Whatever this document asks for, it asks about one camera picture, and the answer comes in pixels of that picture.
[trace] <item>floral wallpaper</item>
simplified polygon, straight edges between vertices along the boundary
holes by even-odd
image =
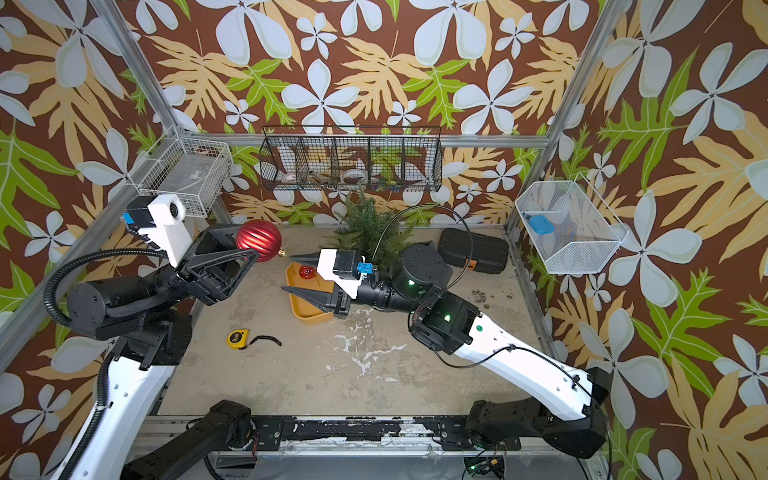
[[[0,329],[160,133],[86,0],[0,0]],[[116,229],[104,248],[139,247]],[[84,278],[146,274],[119,257]],[[49,478],[93,404],[106,342],[49,319],[0,374],[0,478]]]
[[[241,134],[265,126],[318,134],[324,124],[350,133],[373,126],[376,133],[435,134],[440,127],[443,134],[545,134],[603,4],[119,2],[178,122],[189,131]],[[270,192],[260,185],[258,145],[233,153],[237,166],[224,200],[238,220],[343,218],[352,191]],[[366,194],[381,209],[449,204],[472,222],[503,223],[535,153],[447,149],[439,191]],[[408,221],[455,221],[433,210]]]
[[[635,1],[544,175],[631,235],[595,275],[520,242],[558,356],[614,374],[614,478],[768,478],[766,44],[762,0]]]

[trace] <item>black wire basket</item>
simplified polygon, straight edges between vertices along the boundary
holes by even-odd
[[[274,190],[420,190],[442,184],[439,127],[316,127],[324,134],[265,126],[263,185]]]

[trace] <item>red christmas ornament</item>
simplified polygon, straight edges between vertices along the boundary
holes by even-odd
[[[259,252],[257,262],[272,260],[276,255],[283,252],[280,249],[282,243],[283,238],[280,236],[280,231],[266,220],[250,220],[243,223],[243,226],[237,231],[237,237],[235,237],[237,248],[241,250],[252,248]]]
[[[299,276],[304,280],[311,280],[315,278],[315,269],[309,265],[302,265],[301,268],[299,268]]]

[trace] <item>black toolbox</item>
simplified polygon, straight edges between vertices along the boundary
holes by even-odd
[[[469,269],[481,273],[501,273],[507,266],[509,255],[503,238],[472,234],[472,260]],[[437,251],[448,265],[464,266],[469,255],[469,235],[466,230],[446,228],[440,234]]]

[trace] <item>yellow tape measure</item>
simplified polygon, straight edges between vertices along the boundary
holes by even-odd
[[[245,350],[249,345],[253,345],[253,342],[262,339],[271,340],[277,345],[283,346],[283,344],[278,339],[269,335],[255,336],[253,340],[248,343],[248,329],[234,330],[232,333],[230,333],[230,335],[227,337],[227,346],[229,346],[231,349]]]
[[[244,349],[248,341],[248,330],[235,330],[227,337],[227,346],[231,349]]]

